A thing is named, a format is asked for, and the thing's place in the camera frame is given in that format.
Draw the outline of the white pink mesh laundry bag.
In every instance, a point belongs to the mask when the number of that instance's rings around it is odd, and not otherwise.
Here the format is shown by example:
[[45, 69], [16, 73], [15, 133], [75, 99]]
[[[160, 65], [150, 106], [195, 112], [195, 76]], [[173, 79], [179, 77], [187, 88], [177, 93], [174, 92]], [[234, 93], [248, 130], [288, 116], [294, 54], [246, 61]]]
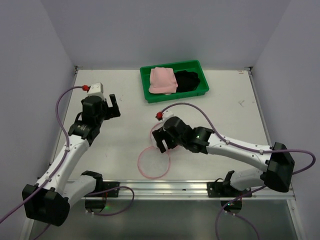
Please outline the white pink mesh laundry bag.
[[144, 148], [137, 157], [137, 169], [139, 173], [146, 179], [157, 180], [168, 174], [172, 164], [173, 149], [161, 153], [156, 146], [152, 132], [162, 126], [161, 123], [155, 124], [148, 134], [148, 146]]

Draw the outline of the black bra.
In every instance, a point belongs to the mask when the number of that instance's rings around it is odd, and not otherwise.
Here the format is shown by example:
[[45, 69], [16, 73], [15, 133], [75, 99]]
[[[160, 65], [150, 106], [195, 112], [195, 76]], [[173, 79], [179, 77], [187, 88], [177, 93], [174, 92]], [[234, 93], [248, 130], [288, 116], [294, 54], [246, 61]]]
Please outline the black bra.
[[200, 84], [199, 76], [193, 71], [177, 71], [174, 73], [178, 93], [192, 92], [197, 89]]

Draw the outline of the pink bra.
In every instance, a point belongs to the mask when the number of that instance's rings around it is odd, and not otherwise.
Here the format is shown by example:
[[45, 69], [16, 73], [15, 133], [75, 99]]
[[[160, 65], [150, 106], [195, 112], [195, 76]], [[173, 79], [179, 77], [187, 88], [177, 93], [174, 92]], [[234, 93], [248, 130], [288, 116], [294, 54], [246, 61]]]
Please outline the pink bra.
[[155, 67], [150, 71], [149, 89], [151, 94], [174, 94], [178, 83], [172, 68]]

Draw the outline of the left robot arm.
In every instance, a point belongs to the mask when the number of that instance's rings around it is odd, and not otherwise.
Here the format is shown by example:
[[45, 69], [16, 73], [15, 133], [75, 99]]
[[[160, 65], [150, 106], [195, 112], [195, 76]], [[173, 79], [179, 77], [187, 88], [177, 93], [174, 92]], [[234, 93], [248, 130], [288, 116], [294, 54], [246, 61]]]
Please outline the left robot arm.
[[49, 225], [61, 226], [71, 207], [81, 198], [103, 191], [103, 176], [86, 170], [80, 177], [68, 180], [81, 157], [100, 133], [104, 121], [120, 117], [116, 96], [109, 96], [111, 106], [98, 95], [89, 95], [81, 101], [82, 111], [67, 132], [64, 148], [34, 185], [22, 190], [26, 217]]

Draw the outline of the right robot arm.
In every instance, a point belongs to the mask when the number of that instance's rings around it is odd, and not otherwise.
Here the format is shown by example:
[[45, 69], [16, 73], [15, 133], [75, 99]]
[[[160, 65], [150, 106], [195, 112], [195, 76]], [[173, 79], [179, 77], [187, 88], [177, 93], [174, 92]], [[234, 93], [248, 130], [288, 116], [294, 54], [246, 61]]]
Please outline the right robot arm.
[[227, 173], [222, 187], [229, 191], [243, 192], [260, 186], [280, 193], [290, 189], [295, 161], [282, 143], [276, 142], [272, 147], [239, 140], [232, 143], [219, 138], [212, 129], [192, 128], [177, 116], [166, 119], [152, 136], [161, 153], [181, 146], [192, 153], [223, 156], [250, 165], [250, 169]]

